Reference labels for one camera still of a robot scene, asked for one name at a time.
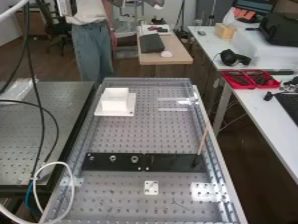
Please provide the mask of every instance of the metal table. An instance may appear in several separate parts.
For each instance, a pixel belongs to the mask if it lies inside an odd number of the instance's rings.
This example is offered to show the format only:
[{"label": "metal table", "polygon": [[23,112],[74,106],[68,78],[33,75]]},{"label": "metal table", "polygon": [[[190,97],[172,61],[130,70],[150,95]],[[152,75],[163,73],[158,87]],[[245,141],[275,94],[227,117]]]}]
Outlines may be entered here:
[{"label": "metal table", "polygon": [[[130,87],[138,94],[135,117],[94,116],[107,87]],[[248,223],[212,130],[204,146],[203,172],[82,170],[91,152],[196,154],[207,120],[190,79],[106,79],[68,159],[76,197],[62,223]],[[68,179],[64,172],[42,221],[66,211]],[[159,181],[159,195],[144,192],[150,180]]]},{"label": "metal table", "polygon": [[[92,88],[92,82],[39,83],[43,107],[52,112],[60,126],[60,138],[50,162],[66,159],[68,155],[67,147],[76,137]],[[25,101],[37,103],[34,90]],[[39,113],[37,107],[23,104],[0,106],[0,192],[5,195],[9,192],[25,192],[29,184],[42,135]],[[44,114],[46,141],[41,161],[51,150],[56,136],[55,123]],[[54,175],[48,175],[39,183],[44,189],[50,187],[52,177]]]}]

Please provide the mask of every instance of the person's hand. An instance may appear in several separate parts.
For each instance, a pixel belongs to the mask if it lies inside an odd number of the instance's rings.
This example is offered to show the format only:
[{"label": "person's hand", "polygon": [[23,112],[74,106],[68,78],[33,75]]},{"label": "person's hand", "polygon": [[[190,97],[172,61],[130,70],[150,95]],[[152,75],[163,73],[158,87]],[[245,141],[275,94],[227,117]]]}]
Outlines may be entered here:
[{"label": "person's hand", "polygon": [[116,37],[116,34],[115,34],[115,31],[110,31],[110,39],[111,39],[111,47],[112,47],[112,50],[115,51],[116,48],[118,48],[118,37]]}]

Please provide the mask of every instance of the white foam block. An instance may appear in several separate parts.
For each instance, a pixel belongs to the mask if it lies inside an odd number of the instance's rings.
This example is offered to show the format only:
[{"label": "white foam block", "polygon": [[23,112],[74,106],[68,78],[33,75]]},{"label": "white foam block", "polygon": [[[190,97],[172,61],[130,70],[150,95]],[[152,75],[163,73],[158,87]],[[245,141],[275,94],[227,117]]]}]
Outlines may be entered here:
[{"label": "white foam block", "polygon": [[128,111],[128,88],[107,88],[100,103],[103,111]]},{"label": "white foam block", "polygon": [[130,93],[128,88],[107,88],[96,107],[95,116],[135,116],[136,100],[138,94]]}]

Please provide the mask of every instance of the keyboard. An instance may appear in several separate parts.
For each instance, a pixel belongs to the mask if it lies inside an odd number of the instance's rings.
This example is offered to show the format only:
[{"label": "keyboard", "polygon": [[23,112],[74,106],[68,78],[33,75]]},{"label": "keyboard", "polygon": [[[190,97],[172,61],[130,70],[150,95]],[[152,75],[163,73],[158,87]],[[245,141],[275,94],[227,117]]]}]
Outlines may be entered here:
[{"label": "keyboard", "polygon": [[166,45],[158,33],[142,36],[140,46],[143,53],[163,52],[166,50]]},{"label": "keyboard", "polygon": [[298,94],[279,93],[276,97],[298,126]]}]

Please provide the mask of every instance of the monitor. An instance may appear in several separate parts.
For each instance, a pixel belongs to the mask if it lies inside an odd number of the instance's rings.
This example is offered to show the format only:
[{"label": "monitor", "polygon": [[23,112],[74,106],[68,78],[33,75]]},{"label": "monitor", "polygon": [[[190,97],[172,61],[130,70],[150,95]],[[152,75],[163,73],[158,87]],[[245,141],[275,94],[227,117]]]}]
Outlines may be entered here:
[{"label": "monitor", "polygon": [[235,0],[233,6],[255,11],[259,15],[267,15],[273,11],[277,0]]}]

